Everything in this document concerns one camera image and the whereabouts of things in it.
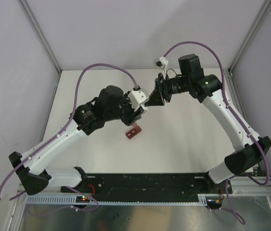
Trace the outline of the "red pill organizer box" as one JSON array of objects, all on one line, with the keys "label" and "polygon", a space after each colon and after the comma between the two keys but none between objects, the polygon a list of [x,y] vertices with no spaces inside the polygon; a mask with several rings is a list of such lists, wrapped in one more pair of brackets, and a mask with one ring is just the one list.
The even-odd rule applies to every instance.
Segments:
[{"label": "red pill organizer box", "polygon": [[142,132],[142,128],[138,124],[134,123],[132,125],[132,128],[128,132],[126,132],[125,135],[130,140],[140,132]]}]

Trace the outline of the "white pill bottle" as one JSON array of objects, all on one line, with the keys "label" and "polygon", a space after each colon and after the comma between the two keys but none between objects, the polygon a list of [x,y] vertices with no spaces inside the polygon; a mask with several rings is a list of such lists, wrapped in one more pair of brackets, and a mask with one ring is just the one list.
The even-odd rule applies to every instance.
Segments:
[{"label": "white pill bottle", "polygon": [[144,111],[148,110],[148,107],[146,107],[145,105],[142,105],[142,108],[143,108]]}]

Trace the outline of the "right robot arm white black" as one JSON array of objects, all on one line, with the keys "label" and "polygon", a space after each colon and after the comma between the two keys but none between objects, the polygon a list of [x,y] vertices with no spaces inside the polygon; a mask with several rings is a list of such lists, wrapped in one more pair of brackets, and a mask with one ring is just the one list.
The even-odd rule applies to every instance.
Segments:
[{"label": "right robot arm white black", "polygon": [[204,74],[197,55],[184,55],[178,62],[181,73],[173,78],[167,75],[168,61],[165,57],[154,62],[162,72],[155,79],[155,87],[146,106],[164,106],[173,95],[188,92],[215,116],[234,148],[232,154],[206,173],[204,188],[215,193],[220,189],[221,182],[263,161],[271,147],[271,139],[260,136],[251,128],[227,98],[220,80],[213,74]]}]

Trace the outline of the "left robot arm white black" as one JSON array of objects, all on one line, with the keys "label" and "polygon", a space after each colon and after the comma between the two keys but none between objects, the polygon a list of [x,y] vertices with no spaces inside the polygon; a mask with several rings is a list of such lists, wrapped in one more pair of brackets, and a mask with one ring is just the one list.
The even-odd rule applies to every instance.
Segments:
[{"label": "left robot arm white black", "polygon": [[85,191],[88,180],[81,167],[53,169],[48,165],[69,146],[103,128],[106,122],[121,120],[126,126],[132,125],[145,112],[147,99],[148,94],[144,89],[124,93],[119,87],[107,86],[98,97],[78,106],[67,123],[52,137],[23,154],[10,154],[9,160],[25,192],[35,195],[49,187],[71,187],[78,192]]}]

